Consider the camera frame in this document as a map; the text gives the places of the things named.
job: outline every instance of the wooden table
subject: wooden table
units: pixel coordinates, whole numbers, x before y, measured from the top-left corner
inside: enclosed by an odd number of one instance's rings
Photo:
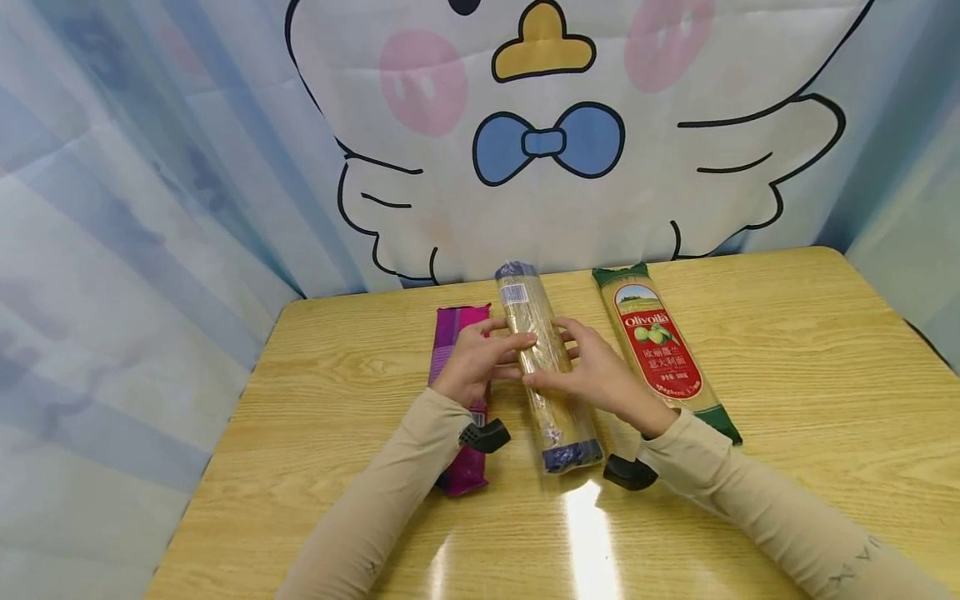
[[[846,260],[810,248],[650,271],[745,451],[960,591],[960,382]],[[589,273],[543,279],[558,314],[613,341]],[[434,310],[488,301],[501,314],[491,281],[288,306],[148,598],[272,598],[424,386]],[[488,459],[491,485],[431,493],[373,597],[802,597],[661,484],[624,492],[600,468],[541,476],[526,410],[517,385],[494,388],[514,440]],[[636,447],[636,432],[597,421],[607,450]]]

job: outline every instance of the forearm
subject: forearm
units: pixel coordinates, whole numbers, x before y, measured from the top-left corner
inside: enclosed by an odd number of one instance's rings
[[[684,411],[638,458],[729,519],[814,598],[950,598],[897,550]]]
[[[321,518],[277,600],[363,598],[411,515],[459,451],[469,412],[425,390],[394,436]]]

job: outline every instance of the hand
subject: hand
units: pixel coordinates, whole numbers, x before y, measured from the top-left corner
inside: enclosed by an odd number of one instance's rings
[[[430,386],[469,408],[483,397],[491,379],[519,379],[516,351],[537,342],[536,333],[515,333],[503,337],[487,337],[492,331],[507,328],[506,319],[486,319],[464,327],[457,337],[453,352],[444,369]]]
[[[554,324],[566,329],[564,341],[572,338],[577,343],[569,353],[580,360],[572,372],[537,371],[525,375],[525,385],[579,396],[628,422],[648,438],[662,435],[673,424],[677,413],[634,375],[596,329],[563,317],[555,319]]]

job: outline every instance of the cartoon bird backdrop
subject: cartoon bird backdrop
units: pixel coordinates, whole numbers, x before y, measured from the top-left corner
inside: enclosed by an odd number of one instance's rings
[[[960,361],[958,23],[0,3],[0,595],[140,597],[296,298],[827,244]]]

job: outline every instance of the black object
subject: black object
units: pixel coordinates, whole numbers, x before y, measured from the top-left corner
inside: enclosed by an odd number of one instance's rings
[[[916,333],[917,335],[919,335],[921,340],[924,340],[924,342],[926,343],[926,345],[927,345],[931,350],[933,350],[933,353],[934,353],[934,354],[937,355],[937,358],[939,358],[940,360],[942,360],[945,365],[947,365],[948,367],[950,367],[951,369],[953,369],[953,365],[950,364],[950,361],[947,360],[946,358],[944,358],[944,355],[940,353],[940,350],[938,350],[937,347],[933,345],[933,342],[930,342],[929,338],[927,338],[927,337],[924,335],[924,333],[923,333],[922,331],[920,331],[920,328],[919,328],[919,327],[917,327],[916,325],[910,323],[910,322],[907,321],[906,319],[904,319],[903,322],[906,323],[906,324],[908,324],[908,325],[910,325],[910,328],[913,329],[913,332]]]
[[[457,14],[462,16],[467,16],[473,14],[477,10],[477,7],[480,6],[480,0],[447,0],[450,3],[450,8],[453,9]]]
[[[471,447],[484,454],[493,454],[509,441],[510,431],[500,419],[494,419],[483,427],[477,427],[476,423],[471,423],[460,432],[460,445]]]
[[[604,479],[630,492],[646,490],[654,485],[657,477],[657,472],[646,463],[636,459],[631,462],[616,454],[610,455],[603,469]]]

